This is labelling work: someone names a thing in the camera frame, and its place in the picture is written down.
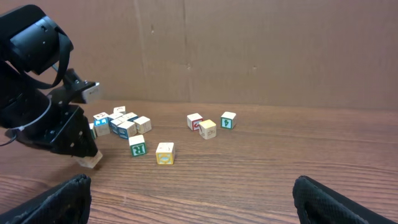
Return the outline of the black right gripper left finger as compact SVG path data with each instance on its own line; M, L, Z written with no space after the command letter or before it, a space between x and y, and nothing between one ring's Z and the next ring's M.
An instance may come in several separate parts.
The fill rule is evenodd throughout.
M86 224L91 207L91 179L78 174L1 214L5 224Z

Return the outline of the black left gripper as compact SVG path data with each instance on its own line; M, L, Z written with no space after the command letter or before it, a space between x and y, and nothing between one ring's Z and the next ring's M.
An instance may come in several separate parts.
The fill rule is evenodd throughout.
M64 84L48 95L18 78L1 77L1 127L26 146L56 154L93 157L98 148L81 103L73 103L96 82L80 80L67 70Z

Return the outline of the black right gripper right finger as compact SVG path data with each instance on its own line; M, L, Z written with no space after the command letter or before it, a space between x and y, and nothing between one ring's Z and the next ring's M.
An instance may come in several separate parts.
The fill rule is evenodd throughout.
M305 175L292 195L301 224L396 224Z

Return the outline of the wooden block soccer ball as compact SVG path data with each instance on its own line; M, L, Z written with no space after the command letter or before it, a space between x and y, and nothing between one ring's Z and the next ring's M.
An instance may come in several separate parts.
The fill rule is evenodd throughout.
M105 112L96 114L94 117L94 127L97 136L104 136L110 133L108 114Z

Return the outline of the wooden block green letter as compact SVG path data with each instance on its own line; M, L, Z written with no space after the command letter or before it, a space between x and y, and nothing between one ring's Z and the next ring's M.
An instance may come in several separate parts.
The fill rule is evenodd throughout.
M89 157L89 156L77 157L77 156L74 156L73 158L77 161L77 163L80 166L93 169L97 165L97 163L99 163L99 161L103 158L103 155L102 155L102 153L100 151L98 151L94 157Z

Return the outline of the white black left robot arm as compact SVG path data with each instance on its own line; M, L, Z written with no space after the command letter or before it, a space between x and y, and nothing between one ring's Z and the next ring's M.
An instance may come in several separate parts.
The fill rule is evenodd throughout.
M69 68L73 44L39 6L1 15L1 127L11 141L56 154L94 157L98 149L80 108L96 82Z

